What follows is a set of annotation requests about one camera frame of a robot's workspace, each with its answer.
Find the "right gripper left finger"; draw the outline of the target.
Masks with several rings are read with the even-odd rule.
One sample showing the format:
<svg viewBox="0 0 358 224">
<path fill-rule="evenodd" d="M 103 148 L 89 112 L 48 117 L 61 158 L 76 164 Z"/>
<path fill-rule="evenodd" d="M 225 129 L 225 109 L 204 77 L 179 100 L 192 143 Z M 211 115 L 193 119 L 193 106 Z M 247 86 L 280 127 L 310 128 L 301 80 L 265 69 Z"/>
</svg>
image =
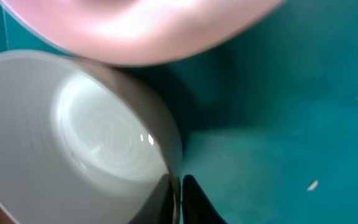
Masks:
<svg viewBox="0 0 358 224">
<path fill-rule="evenodd" d="M 129 224 L 172 224 L 173 210 L 173 187 L 169 175 L 164 174 Z"/>
</svg>

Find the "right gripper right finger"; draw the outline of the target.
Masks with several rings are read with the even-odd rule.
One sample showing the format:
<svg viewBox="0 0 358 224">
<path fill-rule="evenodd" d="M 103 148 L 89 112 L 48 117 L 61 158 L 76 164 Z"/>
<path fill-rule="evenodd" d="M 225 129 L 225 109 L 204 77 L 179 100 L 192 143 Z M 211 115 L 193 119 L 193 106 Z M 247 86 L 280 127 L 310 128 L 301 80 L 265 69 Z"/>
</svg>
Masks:
<svg viewBox="0 0 358 224">
<path fill-rule="evenodd" d="M 226 224 L 192 175 L 183 178 L 181 205 L 184 224 Z"/>
</svg>

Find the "grey bowl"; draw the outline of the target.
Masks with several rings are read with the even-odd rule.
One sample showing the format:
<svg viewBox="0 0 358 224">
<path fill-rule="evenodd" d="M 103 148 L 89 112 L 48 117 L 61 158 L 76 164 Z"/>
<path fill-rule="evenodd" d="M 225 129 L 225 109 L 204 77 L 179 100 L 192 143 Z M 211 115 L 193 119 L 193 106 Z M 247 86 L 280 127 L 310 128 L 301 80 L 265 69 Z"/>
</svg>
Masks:
<svg viewBox="0 0 358 224">
<path fill-rule="evenodd" d="M 129 223 L 168 174 L 180 222 L 182 144 L 163 101 L 100 63 L 0 53 L 0 207 L 15 223 Z"/>
</svg>

